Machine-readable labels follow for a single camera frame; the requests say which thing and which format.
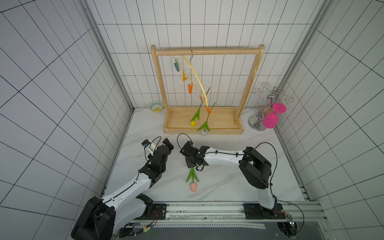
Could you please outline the pink tulip flower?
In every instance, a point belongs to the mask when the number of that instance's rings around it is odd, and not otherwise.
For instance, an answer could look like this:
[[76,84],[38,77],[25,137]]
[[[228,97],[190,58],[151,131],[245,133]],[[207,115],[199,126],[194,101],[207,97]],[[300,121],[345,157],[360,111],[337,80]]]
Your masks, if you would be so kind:
[[191,168],[186,179],[186,183],[190,183],[190,189],[192,192],[197,191],[197,183],[199,183],[199,178],[197,177],[196,171],[194,168]]

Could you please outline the yellow tulip flower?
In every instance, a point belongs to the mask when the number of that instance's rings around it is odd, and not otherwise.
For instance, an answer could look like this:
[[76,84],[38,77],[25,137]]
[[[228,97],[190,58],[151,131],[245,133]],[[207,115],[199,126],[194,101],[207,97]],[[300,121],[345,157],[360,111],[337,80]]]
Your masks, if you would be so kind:
[[196,126],[197,121],[200,119],[200,113],[201,113],[202,105],[205,104],[205,103],[201,102],[199,108],[197,109],[196,113],[192,117],[192,119],[191,119],[191,127],[195,127]]

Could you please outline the white tulip flower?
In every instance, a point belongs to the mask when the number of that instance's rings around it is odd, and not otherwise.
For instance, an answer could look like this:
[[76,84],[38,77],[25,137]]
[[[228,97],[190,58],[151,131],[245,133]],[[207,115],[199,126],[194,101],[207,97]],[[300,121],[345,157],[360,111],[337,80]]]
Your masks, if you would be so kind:
[[[211,113],[212,113],[212,109],[215,107],[215,105],[216,105],[216,102],[214,102],[214,104],[211,107]],[[210,127],[209,127],[209,117],[210,117],[210,115],[211,114],[207,115],[206,121],[197,129],[197,131],[201,132],[202,136],[205,136],[207,134],[207,132],[211,131]]]

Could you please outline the pink clothespin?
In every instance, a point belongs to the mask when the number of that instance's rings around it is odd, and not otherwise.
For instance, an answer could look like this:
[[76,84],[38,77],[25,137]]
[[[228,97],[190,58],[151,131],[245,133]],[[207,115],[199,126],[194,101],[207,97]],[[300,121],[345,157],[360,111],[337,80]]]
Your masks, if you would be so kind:
[[200,99],[201,99],[201,102],[202,102],[202,103],[205,103],[205,97],[204,97],[204,95],[200,94],[199,97],[200,97]]

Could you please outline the yellow clothes hanger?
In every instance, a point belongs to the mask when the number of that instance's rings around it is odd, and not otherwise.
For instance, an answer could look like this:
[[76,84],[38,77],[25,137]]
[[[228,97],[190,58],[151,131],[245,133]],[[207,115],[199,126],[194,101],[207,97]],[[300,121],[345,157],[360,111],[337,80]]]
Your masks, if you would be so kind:
[[[195,82],[192,81],[192,77],[191,77],[191,76],[187,75],[187,76],[189,77],[188,79],[190,80],[190,83],[191,83],[191,82],[194,83],[194,88],[193,88],[193,89],[196,89],[196,91],[199,93],[199,95],[200,95],[200,94],[204,95],[204,97],[205,97],[205,101],[206,101],[205,106],[209,106],[209,100],[208,100],[208,98],[207,98],[208,91],[206,91],[206,90],[204,89],[200,77],[198,76],[198,74],[196,73],[194,67],[192,66],[192,59],[193,59],[194,53],[193,53],[193,50],[192,50],[191,48],[189,48],[189,50],[191,51],[191,57],[190,57],[189,60],[187,60],[187,59],[186,59],[184,56],[182,56],[182,55],[181,55],[181,57],[183,58],[183,62],[185,62],[185,63],[188,64],[188,66],[190,67],[192,73],[195,75],[195,78],[196,78],[197,83],[198,83],[198,87],[195,86]],[[180,70],[182,70],[182,71],[185,70],[184,65],[183,65],[182,63],[179,63],[179,64],[180,64]]]

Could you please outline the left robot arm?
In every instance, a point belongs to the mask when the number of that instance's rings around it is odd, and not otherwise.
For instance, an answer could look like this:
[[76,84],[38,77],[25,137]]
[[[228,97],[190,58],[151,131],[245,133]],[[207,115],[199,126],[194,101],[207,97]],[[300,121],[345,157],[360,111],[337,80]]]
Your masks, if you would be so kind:
[[160,146],[149,140],[143,141],[142,145],[149,154],[137,176],[110,195],[89,199],[72,229],[72,239],[110,240],[125,224],[152,215],[153,200],[144,192],[166,171],[166,162],[174,146],[168,139],[164,139]]

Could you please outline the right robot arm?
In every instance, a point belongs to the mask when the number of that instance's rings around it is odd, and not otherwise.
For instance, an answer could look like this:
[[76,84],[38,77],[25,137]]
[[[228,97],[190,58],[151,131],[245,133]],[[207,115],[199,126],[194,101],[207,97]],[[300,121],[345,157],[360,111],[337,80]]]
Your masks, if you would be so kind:
[[277,201],[270,190],[272,164],[255,148],[224,151],[202,146],[197,149],[189,141],[181,148],[180,153],[185,157],[189,169],[211,165],[239,168],[247,182],[257,189],[260,206],[270,211],[275,208]]

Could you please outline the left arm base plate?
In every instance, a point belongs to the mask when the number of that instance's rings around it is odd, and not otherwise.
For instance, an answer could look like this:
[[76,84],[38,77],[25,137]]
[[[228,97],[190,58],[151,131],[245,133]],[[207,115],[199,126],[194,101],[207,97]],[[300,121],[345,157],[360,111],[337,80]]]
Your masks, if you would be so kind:
[[152,204],[145,209],[140,220],[164,220],[167,213],[167,204]]

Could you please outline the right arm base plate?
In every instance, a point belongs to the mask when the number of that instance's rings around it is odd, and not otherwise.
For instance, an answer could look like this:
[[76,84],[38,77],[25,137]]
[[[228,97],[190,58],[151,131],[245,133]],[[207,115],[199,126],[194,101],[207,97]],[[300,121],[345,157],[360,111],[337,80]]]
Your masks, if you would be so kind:
[[275,204],[272,210],[253,203],[243,204],[243,207],[247,220],[285,220],[287,218],[281,204]]

